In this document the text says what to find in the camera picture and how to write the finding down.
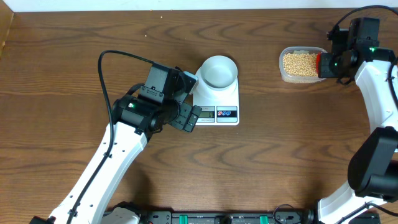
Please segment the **red plastic measuring scoop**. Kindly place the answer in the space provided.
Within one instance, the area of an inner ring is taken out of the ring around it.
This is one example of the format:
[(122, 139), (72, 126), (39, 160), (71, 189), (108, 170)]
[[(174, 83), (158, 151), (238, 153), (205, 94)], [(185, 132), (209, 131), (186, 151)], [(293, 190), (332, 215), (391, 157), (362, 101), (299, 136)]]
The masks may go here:
[(318, 54), (317, 54), (316, 61), (315, 61), (315, 69), (316, 69), (316, 72), (317, 72), (317, 75), (318, 75), (318, 76), (319, 76), (319, 73), (320, 73), (319, 64), (320, 64), (320, 57), (321, 57), (321, 54), (322, 54), (322, 53), (318, 53)]

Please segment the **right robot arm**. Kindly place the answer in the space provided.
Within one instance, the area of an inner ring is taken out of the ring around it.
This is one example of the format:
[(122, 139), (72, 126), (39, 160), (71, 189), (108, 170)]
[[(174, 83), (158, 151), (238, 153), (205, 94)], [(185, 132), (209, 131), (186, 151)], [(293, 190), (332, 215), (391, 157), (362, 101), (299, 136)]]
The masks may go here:
[(355, 18), (328, 33), (330, 53), (318, 54), (320, 78), (355, 82), (363, 96), (370, 135), (349, 162), (346, 182), (318, 201), (314, 223), (349, 223), (370, 208), (397, 201), (397, 56), (378, 40), (379, 19)]

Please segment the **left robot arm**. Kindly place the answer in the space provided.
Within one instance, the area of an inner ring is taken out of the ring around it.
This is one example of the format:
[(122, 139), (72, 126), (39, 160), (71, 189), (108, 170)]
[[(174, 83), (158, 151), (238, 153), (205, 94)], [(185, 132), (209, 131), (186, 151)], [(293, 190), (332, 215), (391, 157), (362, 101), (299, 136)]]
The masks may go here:
[(139, 223), (126, 207), (106, 207), (133, 160), (165, 124), (192, 132), (201, 112), (185, 102), (198, 78), (179, 68), (153, 63), (145, 83), (133, 85), (114, 102), (110, 122), (97, 151), (75, 186), (48, 218), (32, 223)]

